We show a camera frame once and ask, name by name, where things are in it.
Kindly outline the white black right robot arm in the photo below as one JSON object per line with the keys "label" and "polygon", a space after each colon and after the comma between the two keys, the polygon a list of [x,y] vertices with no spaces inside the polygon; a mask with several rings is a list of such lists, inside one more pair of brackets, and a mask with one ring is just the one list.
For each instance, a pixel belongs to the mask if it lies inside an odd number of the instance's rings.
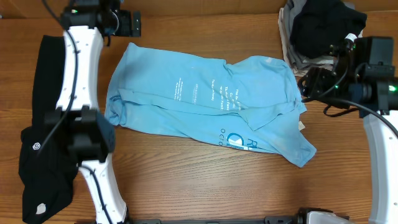
{"label": "white black right robot arm", "polygon": [[357,111],[369,144],[372,207],[369,223],[397,223],[397,77],[391,37],[348,34],[332,45],[332,70],[315,67],[298,81],[303,102]]}

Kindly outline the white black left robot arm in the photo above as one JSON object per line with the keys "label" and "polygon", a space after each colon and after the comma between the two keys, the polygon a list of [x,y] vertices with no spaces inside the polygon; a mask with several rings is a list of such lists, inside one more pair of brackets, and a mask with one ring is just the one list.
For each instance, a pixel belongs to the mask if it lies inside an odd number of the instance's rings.
{"label": "white black left robot arm", "polygon": [[128,224],[132,220],[114,174],[113,125],[98,104],[101,51],[111,36],[139,37],[141,14],[120,8],[120,0],[70,1],[56,21],[63,29],[65,68],[55,110],[45,116],[54,139],[85,178],[96,223]]}

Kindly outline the light blue printed t-shirt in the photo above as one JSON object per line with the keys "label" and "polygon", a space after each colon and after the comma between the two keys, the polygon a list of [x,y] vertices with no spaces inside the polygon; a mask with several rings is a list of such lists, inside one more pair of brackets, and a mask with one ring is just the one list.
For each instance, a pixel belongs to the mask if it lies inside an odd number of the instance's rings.
{"label": "light blue printed t-shirt", "polygon": [[108,87],[105,116],[143,133],[279,154],[302,167],[316,153],[300,131],[306,110],[290,67],[129,44]]}

